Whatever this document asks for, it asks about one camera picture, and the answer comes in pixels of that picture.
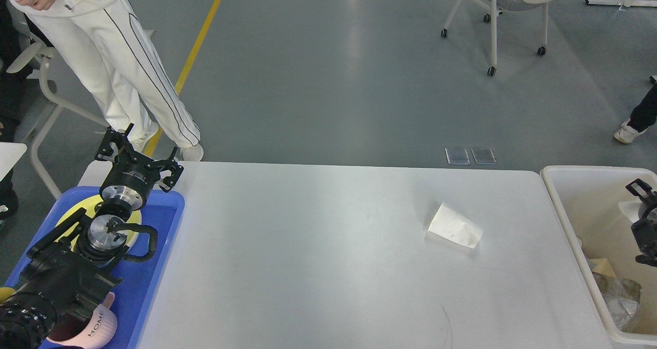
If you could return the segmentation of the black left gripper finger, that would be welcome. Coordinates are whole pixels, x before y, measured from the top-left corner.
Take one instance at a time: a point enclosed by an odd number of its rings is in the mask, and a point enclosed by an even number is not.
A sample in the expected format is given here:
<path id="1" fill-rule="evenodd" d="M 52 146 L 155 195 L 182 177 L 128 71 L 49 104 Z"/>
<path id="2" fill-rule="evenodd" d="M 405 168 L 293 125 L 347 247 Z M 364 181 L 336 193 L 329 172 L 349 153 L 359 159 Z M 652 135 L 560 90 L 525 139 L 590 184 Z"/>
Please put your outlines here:
<path id="1" fill-rule="evenodd" d="M 155 184 L 163 192 L 170 192 L 178 183 L 180 176 L 184 171 L 184 167 L 179 164 L 176 157 L 178 154 L 178 147 L 174 147 L 169 157 L 154 161 L 154 171 L 157 174 Z"/>
<path id="2" fill-rule="evenodd" d="M 107 127 L 94 160 L 113 164 L 134 164 L 134 147 L 128 139 L 132 127 L 133 124 L 130 124 L 126 132 Z"/>

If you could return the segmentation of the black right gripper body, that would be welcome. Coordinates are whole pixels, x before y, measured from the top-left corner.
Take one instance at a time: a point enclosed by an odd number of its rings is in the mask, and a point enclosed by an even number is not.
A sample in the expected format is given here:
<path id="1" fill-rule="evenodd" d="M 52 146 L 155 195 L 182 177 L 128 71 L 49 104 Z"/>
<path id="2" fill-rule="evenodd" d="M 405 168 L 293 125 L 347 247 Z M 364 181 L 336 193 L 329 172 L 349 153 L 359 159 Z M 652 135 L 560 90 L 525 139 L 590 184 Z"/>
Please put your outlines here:
<path id="1" fill-rule="evenodd" d="M 655 202 L 642 201 L 639 219 L 631 225 L 631 231 L 639 247 L 640 255 L 636 260 L 655 260 L 656 258 L 656 211 Z"/>

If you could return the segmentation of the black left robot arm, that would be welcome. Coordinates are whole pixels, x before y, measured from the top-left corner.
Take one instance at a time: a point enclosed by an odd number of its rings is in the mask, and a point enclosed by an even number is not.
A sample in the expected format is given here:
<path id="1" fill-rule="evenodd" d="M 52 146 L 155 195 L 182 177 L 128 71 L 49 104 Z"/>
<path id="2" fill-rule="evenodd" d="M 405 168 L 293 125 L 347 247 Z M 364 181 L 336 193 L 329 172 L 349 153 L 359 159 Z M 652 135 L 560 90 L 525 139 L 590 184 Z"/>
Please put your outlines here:
<path id="1" fill-rule="evenodd" d="M 78 208 L 27 251 L 29 263 L 19 288 L 2 302 L 2 348 L 38 348 L 67 318 L 91 318 L 121 278 L 121 262 L 143 263 L 157 252 L 158 232 L 129 221 L 159 185 L 169 192 L 183 173 L 174 148 L 154 160 L 138 151 L 127 135 L 108 128 L 95 159 L 112 164 L 99 188 L 93 216 Z"/>

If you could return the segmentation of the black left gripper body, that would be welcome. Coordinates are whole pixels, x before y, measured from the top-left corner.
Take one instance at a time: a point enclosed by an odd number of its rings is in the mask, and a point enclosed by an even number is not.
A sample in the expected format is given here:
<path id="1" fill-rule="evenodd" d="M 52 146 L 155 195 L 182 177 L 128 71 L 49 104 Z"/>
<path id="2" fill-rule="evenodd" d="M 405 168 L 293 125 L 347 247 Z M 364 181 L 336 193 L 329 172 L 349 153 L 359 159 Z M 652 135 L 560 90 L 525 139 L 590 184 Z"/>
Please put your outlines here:
<path id="1" fill-rule="evenodd" d="M 133 162 L 114 162 L 100 187 L 101 199 L 119 199 L 131 208 L 143 208 L 160 172 L 154 167 Z"/>

